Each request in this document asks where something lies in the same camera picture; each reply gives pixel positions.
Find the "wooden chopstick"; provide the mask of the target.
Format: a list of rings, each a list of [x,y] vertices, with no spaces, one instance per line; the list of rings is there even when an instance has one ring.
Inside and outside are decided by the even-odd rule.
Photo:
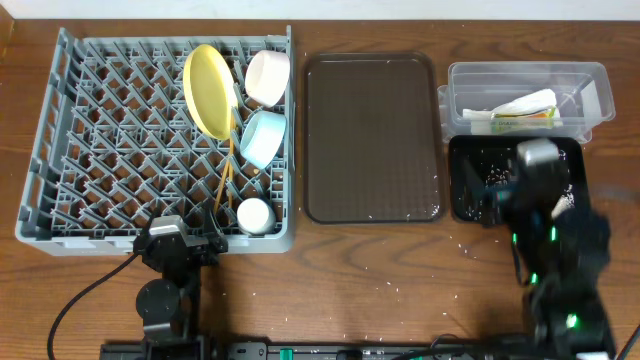
[[[231,160],[233,159],[234,153],[235,153],[235,142],[233,140],[233,134],[235,132],[235,128],[236,128],[235,120],[231,120],[231,123],[230,123],[230,135],[231,135],[231,137],[230,137],[230,140],[229,140],[229,155],[228,155],[229,159],[228,159],[228,164],[227,164],[228,165],[227,166],[228,167],[228,176],[227,176],[227,181],[226,181],[226,189],[227,189],[226,192],[227,192],[227,198],[228,198],[227,202],[228,202],[229,209],[233,208],[233,193],[231,191],[231,185],[230,184],[233,183],[233,175],[234,175],[234,168],[233,168]]]
[[[223,169],[221,180],[220,180],[219,185],[218,185],[217,195],[216,195],[215,202],[214,202],[214,208],[213,208],[213,214],[214,215],[217,213],[217,211],[219,209],[220,202],[221,202],[221,199],[222,199],[222,195],[223,195],[224,190],[225,190],[226,179],[228,177],[229,169],[231,167],[230,162],[231,162],[230,158],[226,158],[226,163],[225,163],[225,166],[224,166],[224,169]]]

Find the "white paper cup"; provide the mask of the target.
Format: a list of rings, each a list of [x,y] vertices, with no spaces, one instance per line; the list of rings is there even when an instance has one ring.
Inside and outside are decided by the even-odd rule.
[[[237,209],[238,226],[248,235],[271,233],[276,225],[276,217],[271,207],[259,198],[244,200]]]

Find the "green orange snack wrapper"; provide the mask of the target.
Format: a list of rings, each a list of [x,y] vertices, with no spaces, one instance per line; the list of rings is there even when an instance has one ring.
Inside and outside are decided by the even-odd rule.
[[[472,135],[502,135],[564,125],[551,89],[522,96],[493,110],[464,109],[462,118],[470,122]]]

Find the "light blue bowl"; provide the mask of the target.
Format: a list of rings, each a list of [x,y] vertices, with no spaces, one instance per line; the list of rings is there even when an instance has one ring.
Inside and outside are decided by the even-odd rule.
[[[280,147],[286,125],[286,117],[282,114],[264,110],[255,113],[242,135],[242,157],[258,169],[266,168]]]

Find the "yellow plate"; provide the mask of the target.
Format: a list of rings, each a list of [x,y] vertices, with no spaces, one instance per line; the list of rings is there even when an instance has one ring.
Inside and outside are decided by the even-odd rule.
[[[238,100],[231,70],[215,47],[202,44],[189,54],[183,88],[189,114],[200,131],[217,140],[228,140],[232,109]]]

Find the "pink bowl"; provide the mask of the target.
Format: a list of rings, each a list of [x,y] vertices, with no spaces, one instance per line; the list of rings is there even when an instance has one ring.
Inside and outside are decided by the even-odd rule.
[[[259,51],[246,71],[247,95],[265,107],[275,106],[286,90],[290,70],[290,59],[285,53]]]

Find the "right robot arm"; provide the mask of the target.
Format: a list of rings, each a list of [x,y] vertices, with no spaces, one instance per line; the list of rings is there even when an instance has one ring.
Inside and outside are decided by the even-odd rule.
[[[614,358],[597,289],[610,262],[611,230],[591,206],[579,143],[458,135],[449,143],[449,169],[454,215],[511,233],[533,345],[561,357]]]

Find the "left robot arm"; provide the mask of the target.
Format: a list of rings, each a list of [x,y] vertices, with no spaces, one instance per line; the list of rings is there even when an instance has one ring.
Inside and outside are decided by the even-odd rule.
[[[156,211],[134,240],[134,254],[160,277],[145,284],[136,297],[136,311],[147,340],[178,343],[198,334],[201,269],[219,264],[228,241],[213,214],[204,207],[203,233],[190,235],[179,215]]]

